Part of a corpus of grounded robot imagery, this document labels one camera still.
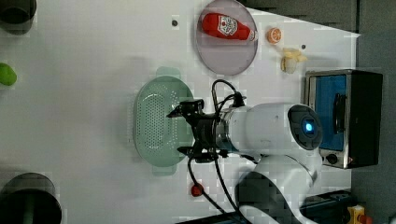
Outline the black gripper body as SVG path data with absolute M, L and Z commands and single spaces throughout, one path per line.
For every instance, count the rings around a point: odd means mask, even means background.
M 214 161 L 216 156 L 216 121 L 215 114 L 203 112 L 204 101 L 189 100 L 180 103 L 185 109 L 183 118 L 191 126 L 194 143 L 192 147 L 200 150 L 198 157 L 189 157 L 197 163 Z

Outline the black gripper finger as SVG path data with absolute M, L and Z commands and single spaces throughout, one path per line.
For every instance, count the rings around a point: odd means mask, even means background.
M 185 109 L 182 105 L 176 106 L 168 115 L 168 118 L 178 118 L 183 117 L 185 114 Z
M 200 150 L 195 147 L 179 147 L 177 150 L 187 157 L 198 157 L 200 155 Z

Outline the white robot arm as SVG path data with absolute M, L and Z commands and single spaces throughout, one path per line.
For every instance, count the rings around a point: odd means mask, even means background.
M 301 213 L 322 166 L 322 125 L 307 105 L 233 105 L 213 114 L 201 100 L 180 103 L 168 114 L 191 126 L 194 143 L 179 152 L 198 163 L 233 153 L 255 163 L 234 187 L 235 210 L 251 224 L 318 224 Z

